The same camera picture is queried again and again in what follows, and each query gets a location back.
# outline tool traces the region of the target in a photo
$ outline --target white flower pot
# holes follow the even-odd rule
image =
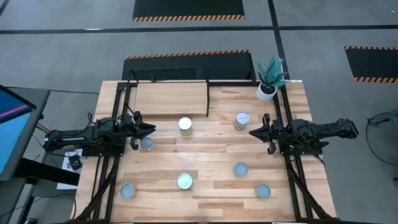
[[[275,91],[272,94],[264,93],[261,90],[261,83],[260,83],[259,88],[257,88],[257,92],[256,92],[257,99],[259,99],[260,101],[263,101],[263,102],[270,101],[274,98],[276,91],[277,91],[277,88],[275,87]]]

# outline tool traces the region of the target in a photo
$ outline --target black floor mat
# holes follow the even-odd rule
[[[225,50],[126,57],[122,79],[250,80],[253,72],[248,50]]]
[[[134,22],[244,19],[242,0],[136,0]]]
[[[395,47],[345,47],[355,81],[398,83],[398,49]]]

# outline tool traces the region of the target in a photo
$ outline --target can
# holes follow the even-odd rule
[[[124,198],[133,198],[137,194],[137,188],[134,184],[124,184],[120,189],[120,193]]]
[[[177,179],[177,184],[181,189],[187,190],[192,186],[193,180],[189,173],[182,173]]]
[[[192,133],[192,120],[188,117],[183,117],[178,122],[178,126],[180,127],[180,133],[184,136],[188,136]]]
[[[155,142],[153,139],[146,137],[141,141],[141,147],[143,149],[152,150],[155,147]]]
[[[260,184],[256,187],[257,198],[269,198],[271,190],[266,184]]]
[[[244,177],[248,174],[248,166],[243,162],[239,162],[234,166],[234,175],[236,177]]]
[[[238,113],[238,115],[236,115],[234,127],[236,130],[242,131],[245,129],[249,121],[250,121],[250,116],[247,113],[240,112]]]

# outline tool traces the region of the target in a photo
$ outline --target gray floor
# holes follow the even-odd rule
[[[90,29],[127,27],[270,26],[265,0],[243,0],[244,21],[131,22],[133,0],[11,0],[0,17],[0,30]],[[398,24],[396,0],[274,0],[280,26]],[[396,223],[397,167],[378,161],[364,137],[366,119],[398,106],[398,86],[356,83],[345,45],[398,47],[398,30],[282,31],[290,77],[304,80],[315,122],[352,119],[355,140],[332,139],[325,163],[337,214],[344,220]],[[103,80],[118,80],[128,55],[248,49],[253,62],[277,57],[272,31],[167,32],[135,34],[0,35],[2,85],[59,90],[99,91]],[[97,96],[52,93],[42,124],[52,129],[81,128],[94,112]],[[373,148],[398,163],[391,127],[369,130]],[[35,133],[42,140],[43,135]],[[43,154],[35,141],[26,157]],[[34,204],[39,223],[65,221],[72,200],[52,198]]]

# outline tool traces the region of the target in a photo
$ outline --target wooden table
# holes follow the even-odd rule
[[[103,82],[96,119],[111,116],[116,85],[117,81]],[[303,83],[288,83],[286,88],[293,119],[311,120]],[[268,155],[268,145],[248,134],[262,126],[264,113],[276,119],[274,102],[259,101],[256,89],[251,86],[210,87],[209,117],[191,116],[193,133],[190,136],[179,133],[179,116],[144,116],[145,122],[157,126],[156,132],[150,135],[155,148],[133,151],[126,145],[119,165],[111,221],[295,220],[284,158],[278,152]],[[129,106],[133,108],[136,91],[135,88],[131,90]],[[279,99],[283,113],[282,97]],[[244,131],[237,131],[233,123],[242,111],[249,113],[250,124]],[[313,156],[302,156],[302,160],[309,191],[326,212],[335,216],[322,163]],[[76,193],[77,214],[91,199],[96,162],[97,158],[91,157],[82,168]],[[248,165],[247,176],[234,176],[233,167],[237,162]],[[192,189],[178,188],[177,177],[182,172],[193,177]],[[133,183],[139,189],[135,198],[122,198],[120,188],[125,183]],[[269,199],[256,197],[254,189],[258,184],[269,185]],[[297,192],[301,213],[305,216],[302,194],[299,189]],[[108,193],[105,193],[100,217],[104,217],[107,197]]]

